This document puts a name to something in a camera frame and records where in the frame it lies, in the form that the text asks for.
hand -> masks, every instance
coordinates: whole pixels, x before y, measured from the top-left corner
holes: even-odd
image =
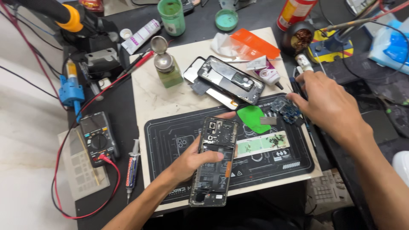
[[[304,82],[308,101],[296,93],[287,94],[287,98],[340,145],[372,137],[372,128],[362,119],[355,98],[334,80],[323,72],[305,71],[296,81]]]
[[[222,119],[230,119],[236,115],[236,112],[229,112],[217,115]],[[215,151],[206,151],[198,153],[200,135],[196,140],[182,153],[166,170],[169,171],[177,183],[189,179],[198,167],[208,162],[219,162],[224,158],[223,153]]]

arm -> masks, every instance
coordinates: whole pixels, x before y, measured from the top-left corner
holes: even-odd
[[[230,119],[236,112],[223,113],[217,117]],[[162,200],[182,181],[188,180],[195,170],[207,162],[219,162],[223,154],[206,151],[198,154],[200,135],[168,168],[166,168],[149,186],[114,217],[103,230],[141,229],[151,217]]]
[[[379,229],[409,229],[409,187],[382,155],[372,128],[362,119],[356,100],[322,72],[306,71],[308,101],[290,93],[300,110],[331,135],[354,159],[371,214]]]

workbench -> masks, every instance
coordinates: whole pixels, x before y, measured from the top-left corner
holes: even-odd
[[[239,11],[237,11],[239,17],[238,25],[229,34],[237,31],[240,28],[245,28],[251,31],[255,29],[271,27],[277,43],[280,44],[283,36],[283,31],[281,31],[277,27],[276,20],[284,5],[284,2],[285,0],[258,0],[257,3],[240,9]],[[328,12],[327,16],[330,17],[334,24],[343,23],[354,18],[354,16],[352,16],[347,10],[343,1],[323,1],[322,6],[324,12]],[[209,1],[205,5],[205,7],[202,8],[200,6],[197,6],[195,7],[193,13],[185,16],[187,29],[181,36],[170,37],[163,28],[156,35],[163,36],[168,41],[173,40],[170,42],[170,47],[212,39],[217,32],[222,32],[216,27],[214,22],[215,14],[219,10],[220,5],[218,1]],[[323,28],[328,25],[327,22],[322,18],[318,4],[311,11],[310,17],[314,19],[314,26],[316,28]],[[119,30],[128,28],[131,29],[132,32],[136,32],[151,19],[159,18],[160,17],[158,15],[156,6],[147,6],[106,17],[106,19],[115,22]],[[370,48],[371,40],[362,29],[353,33],[351,40],[354,44],[354,54],[368,51]],[[139,49],[139,51],[146,50],[148,47],[150,47],[150,44],[145,43]],[[281,53],[281,55],[283,57],[287,73],[289,75],[292,74],[293,69],[296,65],[294,58],[287,56],[284,53]],[[121,49],[120,52],[120,59],[123,66],[129,64],[129,54],[123,49]],[[107,204],[106,207],[104,207],[95,215],[78,220],[79,230],[101,229],[106,223],[108,223],[108,221],[110,221],[126,206],[126,190],[123,183],[123,178],[126,177],[128,166],[126,155],[132,151],[134,143],[133,139],[137,139],[139,137],[139,132],[138,129],[130,128],[137,127],[132,81],[129,79],[128,81],[122,83],[119,87],[120,90],[108,90],[105,93],[104,99],[102,101],[94,101],[83,112],[83,114],[99,111],[104,111],[108,114],[112,126],[113,135],[117,140],[117,145],[122,155],[122,158],[116,163],[121,172],[122,183],[118,188],[115,196]],[[85,99],[88,100],[93,96],[93,93],[89,88],[84,88]],[[73,118],[73,113],[70,112],[69,123],[73,120]],[[316,144],[316,153],[321,169],[324,171],[336,166],[338,170],[342,172],[344,181],[348,182],[347,188],[355,205],[361,211],[361,214],[368,227],[370,229],[373,228],[373,220],[368,210],[367,203],[364,199],[362,189],[359,186],[359,181],[354,170],[353,161],[349,156],[345,155],[345,161],[337,161],[335,163],[335,161],[332,160],[333,157],[331,156],[331,153],[333,153],[333,151],[327,150],[328,153],[324,151],[324,145],[321,143],[321,140],[323,140],[323,138],[320,135],[320,132],[321,131],[319,128],[312,128],[312,136]],[[399,139],[399,145],[395,146],[394,148],[390,147],[390,143],[387,144],[387,146],[389,147],[381,147],[383,154],[386,156],[389,162],[391,162],[394,153],[400,151],[403,148],[408,149],[407,146],[409,146],[409,144],[407,145],[407,141],[405,142],[405,140],[401,139],[402,138]],[[106,170],[111,184],[114,184],[116,179],[116,171],[111,167],[107,167]],[[92,196],[87,196],[76,201],[76,214],[80,216],[97,209],[101,205],[100,202],[106,200],[110,196],[112,189],[113,187],[110,186],[94,193]],[[142,167],[139,164],[137,171],[137,186],[134,189],[131,200],[135,199],[139,194],[141,194],[143,189],[144,185],[142,177]],[[174,209],[157,212],[155,213],[155,215],[157,216],[171,211],[174,211]]]

digital multimeter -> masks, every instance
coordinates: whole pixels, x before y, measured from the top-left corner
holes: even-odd
[[[98,168],[106,164],[104,160],[99,158],[101,154],[106,155],[114,162],[120,157],[108,118],[104,112],[86,115],[81,118],[79,123],[92,167]]]

yellow base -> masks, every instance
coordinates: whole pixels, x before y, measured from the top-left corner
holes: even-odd
[[[336,32],[335,30],[334,30],[334,31],[327,32],[327,36],[331,36],[331,35],[333,35],[335,32]],[[314,42],[319,42],[319,41],[323,41],[323,40],[327,40],[327,39],[328,39],[327,37],[323,37],[321,34],[322,34],[321,31],[316,30],[315,33],[314,33],[314,39],[313,39],[312,43],[314,43]],[[353,47],[350,48],[350,49],[344,50],[344,57],[345,57],[345,58],[350,57],[350,56],[353,55],[353,53],[354,53],[354,48],[353,48]],[[330,54],[325,54],[325,55],[322,55],[322,56],[318,56],[318,58],[319,58],[319,60],[320,60],[321,62],[325,62],[325,61],[326,61],[326,62],[333,62],[333,61],[335,61],[334,58],[335,58],[336,56],[339,56],[340,58],[342,58],[342,52],[334,52],[334,53],[330,53]],[[313,53],[313,52],[311,51],[310,47],[308,47],[308,57],[309,57],[310,60],[312,60],[313,62],[319,63],[317,57],[315,56],[315,52]]]

